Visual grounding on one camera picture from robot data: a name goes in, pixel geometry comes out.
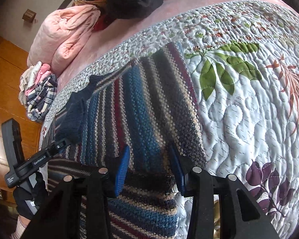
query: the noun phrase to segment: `white wall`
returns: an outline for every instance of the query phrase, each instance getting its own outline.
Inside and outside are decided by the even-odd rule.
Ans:
[[[0,36],[29,52],[44,19],[64,0],[6,0],[0,7]],[[22,19],[27,9],[37,13],[37,23]]]

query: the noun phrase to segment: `silver screw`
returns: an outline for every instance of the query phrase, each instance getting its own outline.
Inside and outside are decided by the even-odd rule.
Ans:
[[[100,174],[106,174],[107,172],[108,172],[108,169],[105,167],[99,169]]]
[[[192,170],[195,173],[201,173],[201,171],[202,171],[202,169],[200,167],[198,167],[198,166],[195,166]]]
[[[237,176],[234,174],[230,174],[230,175],[228,175],[228,179],[230,179],[231,181],[234,182],[237,179]]]
[[[72,181],[72,179],[73,179],[73,177],[72,177],[71,175],[67,175],[67,176],[65,176],[65,177],[63,178],[63,180],[64,180],[65,182],[70,182],[70,181]]]

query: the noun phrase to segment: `plaid fabric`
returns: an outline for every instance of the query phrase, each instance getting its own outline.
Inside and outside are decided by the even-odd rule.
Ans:
[[[171,141],[182,155],[205,166],[196,97],[180,50],[169,43],[111,74],[91,76],[88,87],[71,94],[43,140],[45,147],[63,126],[70,127],[69,121],[82,123],[81,142],[49,161],[49,190],[57,177],[84,177],[93,166],[111,168],[109,157],[130,146],[123,191],[108,203],[114,238],[174,237],[175,180],[166,148]],[[80,236],[86,238],[86,197],[81,206]]]
[[[54,98],[57,95],[57,77],[51,74],[28,94],[27,100],[27,117],[36,122],[44,120],[48,113]]]

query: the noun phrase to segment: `black glove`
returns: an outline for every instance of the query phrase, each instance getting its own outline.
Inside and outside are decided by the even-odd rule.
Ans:
[[[31,193],[29,193],[22,187],[16,187],[16,189],[14,190],[14,198],[17,204],[17,211],[20,216],[23,216],[29,220],[31,220],[34,215],[25,200],[34,201],[34,204],[39,207],[48,196],[46,184],[40,172],[36,172],[35,179],[37,183],[31,190]]]

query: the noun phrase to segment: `white quilted bedspread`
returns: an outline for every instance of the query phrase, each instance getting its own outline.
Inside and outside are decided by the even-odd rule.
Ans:
[[[299,17],[260,1],[195,9],[148,28],[100,57],[57,95],[43,125],[91,74],[180,42],[195,87],[206,169],[234,173],[268,213],[281,239],[299,223]],[[176,238],[191,201],[180,195]]]

